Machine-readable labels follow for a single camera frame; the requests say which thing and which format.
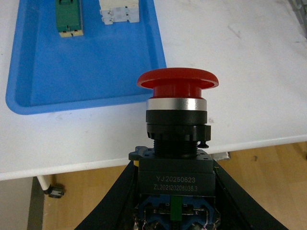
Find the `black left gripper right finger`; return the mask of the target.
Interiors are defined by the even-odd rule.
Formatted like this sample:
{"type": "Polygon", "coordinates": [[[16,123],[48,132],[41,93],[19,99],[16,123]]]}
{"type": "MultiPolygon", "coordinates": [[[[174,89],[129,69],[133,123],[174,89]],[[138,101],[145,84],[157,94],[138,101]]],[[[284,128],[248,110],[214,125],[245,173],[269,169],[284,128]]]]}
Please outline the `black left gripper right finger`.
{"type": "Polygon", "coordinates": [[[216,208],[219,230],[285,230],[281,222],[256,202],[219,164],[216,174],[216,208]]]}

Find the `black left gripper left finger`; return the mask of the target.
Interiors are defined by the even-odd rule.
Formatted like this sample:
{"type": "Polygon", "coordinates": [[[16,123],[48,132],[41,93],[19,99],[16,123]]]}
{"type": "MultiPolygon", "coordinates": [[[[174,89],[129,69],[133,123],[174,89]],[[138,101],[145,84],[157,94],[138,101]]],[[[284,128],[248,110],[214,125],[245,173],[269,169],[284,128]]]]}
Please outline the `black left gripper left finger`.
{"type": "Polygon", "coordinates": [[[131,161],[119,178],[92,210],[76,227],[77,230],[132,230],[136,206],[138,170],[131,161]]]}

